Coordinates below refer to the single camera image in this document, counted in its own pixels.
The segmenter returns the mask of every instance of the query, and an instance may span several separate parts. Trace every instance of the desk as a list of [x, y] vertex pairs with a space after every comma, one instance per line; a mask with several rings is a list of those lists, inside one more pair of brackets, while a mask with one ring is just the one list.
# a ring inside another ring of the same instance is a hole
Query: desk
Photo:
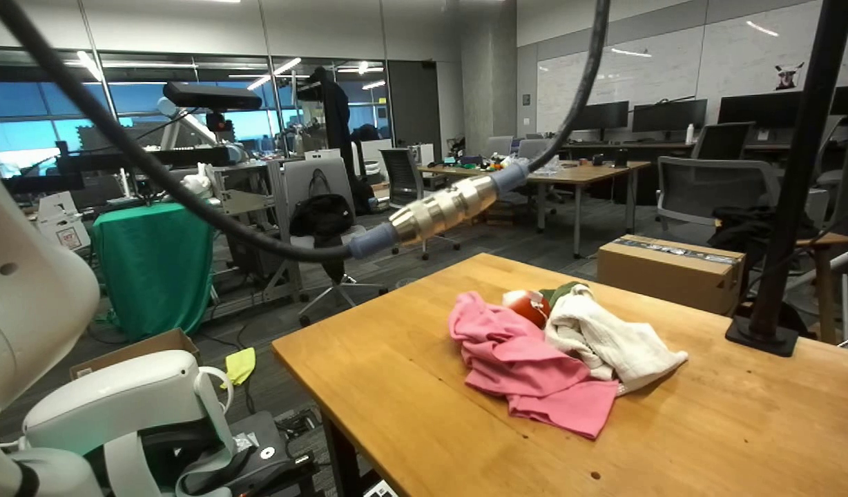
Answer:
[[[623, 320], [691, 354], [651, 392], [619, 397], [597, 443], [516, 419], [465, 386], [447, 316], [465, 291], [570, 277], [478, 255], [273, 343], [320, 401], [331, 448], [355, 448], [400, 495], [848, 495], [848, 352], [793, 358], [724, 339], [721, 316], [601, 288]], [[335, 450], [354, 491], [350, 450]]]
[[661, 143], [661, 142], [637, 142], [637, 143], [565, 143], [564, 151], [570, 157], [586, 157], [586, 154], [615, 154], [626, 151], [633, 157], [657, 157], [657, 154], [691, 154], [691, 143]]
[[545, 187], [546, 184], [571, 184], [574, 187], [574, 222], [571, 222], [571, 255], [579, 256], [579, 237], [583, 237], [583, 193], [592, 183], [612, 179], [629, 173], [626, 197], [623, 197], [623, 223], [626, 230], [634, 226], [634, 201], [637, 201], [637, 172], [651, 165], [648, 161], [629, 161], [623, 168], [615, 162], [561, 162], [545, 165], [528, 176], [535, 184], [535, 230], [545, 230]]
[[465, 179], [465, 176], [478, 176], [478, 173], [489, 173], [485, 168], [456, 168], [456, 165], [427, 165], [422, 168], [422, 179]]

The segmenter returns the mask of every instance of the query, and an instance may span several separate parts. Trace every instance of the green cloth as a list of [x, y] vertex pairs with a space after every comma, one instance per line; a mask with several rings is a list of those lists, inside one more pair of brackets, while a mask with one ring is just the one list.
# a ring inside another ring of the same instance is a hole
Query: green cloth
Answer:
[[99, 215], [90, 251], [121, 334], [140, 339], [198, 327], [209, 298], [213, 233], [183, 204]]

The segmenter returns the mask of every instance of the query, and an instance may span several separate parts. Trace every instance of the ceiling light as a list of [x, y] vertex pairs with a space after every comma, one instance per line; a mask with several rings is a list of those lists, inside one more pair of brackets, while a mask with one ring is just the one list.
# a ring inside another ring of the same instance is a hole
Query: ceiling light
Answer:
[[288, 63], [275, 66], [271, 75], [257, 77], [257, 80], [248, 85], [248, 92], [264, 85], [271, 77], [275, 77], [275, 75], [281, 75], [281, 71], [296, 70], [300, 60], [304, 60], [304, 57], [289, 57]]
[[96, 66], [96, 60], [94, 60], [85, 49], [76, 49], [75, 57], [85, 66], [85, 71], [88, 71], [96, 82], [104, 82], [104, 80], [101, 80], [101, 70]]
[[343, 63], [336, 71], [343, 75], [366, 75], [366, 71], [383, 71], [382, 63], [360, 60], [360, 63]]
[[610, 53], [615, 53], [615, 56], [623, 56], [623, 57], [651, 57], [651, 53], [637, 53], [637, 49], [615, 49], [615, 48], [610, 48]]
[[383, 88], [383, 85], [386, 85], [386, 80], [373, 80], [373, 82], [361, 85], [361, 92]]
[[757, 22], [750, 22], [750, 19], [746, 19], [746, 26], [748, 26], [750, 30], [760, 30], [760, 34], [766, 34], [766, 35], [778, 38], [778, 30], [763, 28], [763, 26], [757, 26]]

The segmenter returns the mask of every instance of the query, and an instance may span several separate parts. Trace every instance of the black cable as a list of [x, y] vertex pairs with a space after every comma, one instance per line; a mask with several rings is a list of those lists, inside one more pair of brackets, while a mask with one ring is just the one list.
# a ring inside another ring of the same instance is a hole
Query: black cable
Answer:
[[600, 56], [605, 53], [605, 41], [608, 41], [608, 26], [610, 26], [610, 0], [597, 0], [594, 6], [594, 26], [592, 26], [592, 38], [587, 38], [587, 57], [586, 57], [586, 70], [583, 70], [583, 80], [579, 88], [557, 127], [554, 142], [550, 143], [546, 151], [542, 151], [528, 172], [535, 172], [542, 165], [546, 165], [564, 147], [564, 142], [570, 139], [570, 132], [576, 127], [579, 110], [587, 103], [587, 93], [594, 88], [597, 71], [600, 71]]
[[83, 82], [65, 70], [65, 63], [53, 53], [46, 38], [35, 30], [31, 17], [14, 2], [0, 0], [0, 22], [12, 30], [14, 38], [31, 53], [31, 57], [50, 71], [59, 88], [72, 100], [75, 107], [83, 110], [88, 121], [114, 143], [119, 147], [150, 179], [154, 179], [172, 200], [177, 200], [184, 209], [198, 215], [202, 222], [213, 223], [216, 230], [259, 245], [264, 251], [285, 255], [300, 263], [339, 263], [350, 256], [349, 245], [335, 249], [300, 249], [273, 237], [264, 237], [242, 223], [231, 222], [220, 209], [209, 208], [205, 200], [192, 197], [187, 187], [180, 184], [144, 147], [132, 143], [132, 139], [121, 131], [121, 125], [99, 107], [99, 103], [83, 88]]

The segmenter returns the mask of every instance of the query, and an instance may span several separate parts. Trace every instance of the computer monitor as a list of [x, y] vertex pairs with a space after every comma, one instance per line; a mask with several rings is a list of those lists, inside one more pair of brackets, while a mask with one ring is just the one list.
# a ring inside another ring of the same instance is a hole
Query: computer monitor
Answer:
[[626, 127], [626, 103], [586, 104], [576, 131], [612, 131]]
[[724, 98], [717, 121], [753, 121], [753, 127], [793, 127], [802, 107], [802, 92]]
[[753, 121], [706, 125], [698, 135], [694, 157], [744, 157]]
[[703, 125], [703, 100], [681, 100], [681, 103], [657, 103], [657, 104], [634, 104], [633, 131], [634, 132], [670, 132], [686, 131], [688, 125]]

